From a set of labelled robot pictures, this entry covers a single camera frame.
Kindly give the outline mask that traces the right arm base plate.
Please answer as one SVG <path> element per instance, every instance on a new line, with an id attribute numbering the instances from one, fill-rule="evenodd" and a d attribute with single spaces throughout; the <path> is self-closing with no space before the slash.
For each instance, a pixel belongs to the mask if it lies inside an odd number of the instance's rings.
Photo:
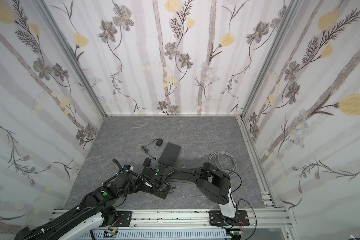
<path id="1" fill-rule="evenodd" d="M 246 211 L 237 211 L 233 219 L 222 215 L 221 211 L 211 210 L 209 213 L 210 226 L 224 228 L 247 227 L 250 225 Z"/>

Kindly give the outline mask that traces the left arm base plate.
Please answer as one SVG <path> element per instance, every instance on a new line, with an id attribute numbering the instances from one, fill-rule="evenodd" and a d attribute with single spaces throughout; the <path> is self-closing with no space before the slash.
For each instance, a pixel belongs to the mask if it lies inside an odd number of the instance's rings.
<path id="1" fill-rule="evenodd" d="M 110 228 L 129 227 L 132 220 L 132 211 L 113 211 L 105 219 L 104 225 Z"/>

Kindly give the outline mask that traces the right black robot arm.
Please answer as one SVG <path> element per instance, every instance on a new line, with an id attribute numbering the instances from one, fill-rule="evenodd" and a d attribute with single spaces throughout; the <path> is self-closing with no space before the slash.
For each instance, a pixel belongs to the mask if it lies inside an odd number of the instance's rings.
<path id="1" fill-rule="evenodd" d="M 175 169 L 167 165 L 145 167 L 140 175 L 142 178 L 137 186 L 141 192 L 165 199 L 176 188 L 173 183 L 190 184 L 219 205 L 223 220 L 228 225 L 238 223 L 238 207 L 232 198 L 231 177 L 210 163 L 191 169 Z"/>

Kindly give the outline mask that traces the black power adapter with plug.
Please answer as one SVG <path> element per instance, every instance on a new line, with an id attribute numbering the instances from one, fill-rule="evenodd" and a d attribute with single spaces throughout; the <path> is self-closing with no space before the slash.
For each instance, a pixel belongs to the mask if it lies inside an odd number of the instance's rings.
<path id="1" fill-rule="evenodd" d="M 144 169 L 142 171 L 142 176 L 148 180 L 148 184 L 151 186 L 151 188 L 154 188 L 153 184 L 153 169 L 151 168 L 151 159 L 145 158 L 143 166 Z"/>

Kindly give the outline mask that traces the black ribbed network switch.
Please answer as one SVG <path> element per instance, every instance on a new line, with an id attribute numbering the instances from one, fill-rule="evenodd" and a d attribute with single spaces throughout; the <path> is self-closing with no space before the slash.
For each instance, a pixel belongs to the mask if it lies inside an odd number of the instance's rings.
<path id="1" fill-rule="evenodd" d="M 170 184 L 153 184 L 151 194 L 161 199 L 165 199 L 171 190 L 172 185 Z"/>

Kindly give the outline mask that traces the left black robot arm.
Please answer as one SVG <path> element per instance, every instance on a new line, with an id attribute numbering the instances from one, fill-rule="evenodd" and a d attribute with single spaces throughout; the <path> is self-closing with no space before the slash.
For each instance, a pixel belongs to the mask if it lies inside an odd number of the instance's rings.
<path id="1" fill-rule="evenodd" d="M 104 221 L 113 222 L 116 216 L 113 205 L 119 198 L 137 193 L 141 186 L 154 187 L 149 180 L 150 174 L 155 172 L 153 168 L 145 166 L 138 174 L 130 165 L 121 166 L 116 159 L 113 159 L 113 162 L 118 166 L 117 173 L 102 183 L 100 187 L 86 194 L 76 207 L 33 230 L 25 227 L 16 234 L 15 239 L 58 240 L 67 237 L 69 231 L 95 215 L 100 216 L 99 226 Z"/>

